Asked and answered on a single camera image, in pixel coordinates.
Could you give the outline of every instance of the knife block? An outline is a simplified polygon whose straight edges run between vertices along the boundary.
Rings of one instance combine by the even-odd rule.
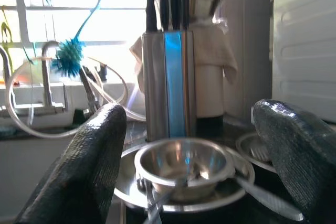
[[[148,141],[196,134],[193,33],[142,36]]]

